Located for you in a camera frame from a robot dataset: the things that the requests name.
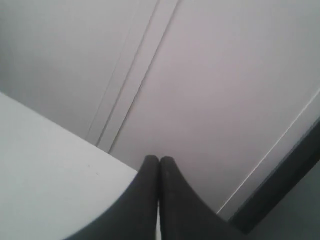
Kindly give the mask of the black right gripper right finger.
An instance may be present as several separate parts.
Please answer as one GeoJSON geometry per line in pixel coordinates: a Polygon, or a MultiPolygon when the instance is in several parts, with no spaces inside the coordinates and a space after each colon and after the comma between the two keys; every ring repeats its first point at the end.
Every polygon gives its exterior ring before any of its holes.
{"type": "Polygon", "coordinates": [[[160,159],[160,232],[163,240],[244,240],[185,180],[174,158],[160,159]]]}

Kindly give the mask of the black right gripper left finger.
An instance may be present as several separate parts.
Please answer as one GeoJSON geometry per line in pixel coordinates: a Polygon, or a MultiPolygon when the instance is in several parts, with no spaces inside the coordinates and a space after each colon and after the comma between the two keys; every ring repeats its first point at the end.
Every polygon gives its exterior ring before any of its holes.
{"type": "Polygon", "coordinates": [[[69,240],[154,240],[158,214],[160,161],[147,155],[124,193],[69,240]]]}

